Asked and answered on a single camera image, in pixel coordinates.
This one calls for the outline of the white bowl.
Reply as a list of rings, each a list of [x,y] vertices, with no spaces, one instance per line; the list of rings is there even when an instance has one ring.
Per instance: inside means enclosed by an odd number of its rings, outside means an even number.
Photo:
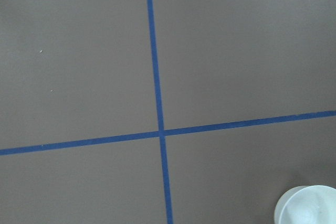
[[[286,191],[277,201],[274,223],[335,223],[335,188],[314,185]]]

